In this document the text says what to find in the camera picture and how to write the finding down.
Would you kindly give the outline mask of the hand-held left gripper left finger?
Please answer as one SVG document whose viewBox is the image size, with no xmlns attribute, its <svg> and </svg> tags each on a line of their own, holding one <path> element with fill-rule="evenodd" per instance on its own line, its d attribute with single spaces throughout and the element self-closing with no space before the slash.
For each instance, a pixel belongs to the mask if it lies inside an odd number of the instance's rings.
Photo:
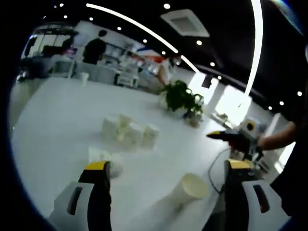
<svg viewBox="0 0 308 231">
<path fill-rule="evenodd" d="M 57 231 L 110 231 L 110 161 L 85 166 L 54 200 L 48 221 Z"/>
</svg>

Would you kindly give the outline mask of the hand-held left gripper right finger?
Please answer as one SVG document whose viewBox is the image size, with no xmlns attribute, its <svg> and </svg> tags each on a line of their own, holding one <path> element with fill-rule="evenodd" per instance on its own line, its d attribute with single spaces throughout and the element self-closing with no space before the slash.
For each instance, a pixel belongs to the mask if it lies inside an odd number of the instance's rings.
<svg viewBox="0 0 308 231">
<path fill-rule="evenodd" d="M 245 161 L 225 161 L 226 231 L 278 231 L 288 221 L 280 196 Z"/>
</svg>

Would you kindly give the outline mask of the person's right hand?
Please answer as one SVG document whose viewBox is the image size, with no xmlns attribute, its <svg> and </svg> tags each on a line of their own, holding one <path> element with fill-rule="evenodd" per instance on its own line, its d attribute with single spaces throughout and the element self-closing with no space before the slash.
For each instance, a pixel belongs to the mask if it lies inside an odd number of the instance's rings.
<svg viewBox="0 0 308 231">
<path fill-rule="evenodd" d="M 257 139 L 248 139 L 248 149 L 244 152 L 243 160 L 258 162 L 263 157 L 263 150 L 257 144 Z"/>
</svg>

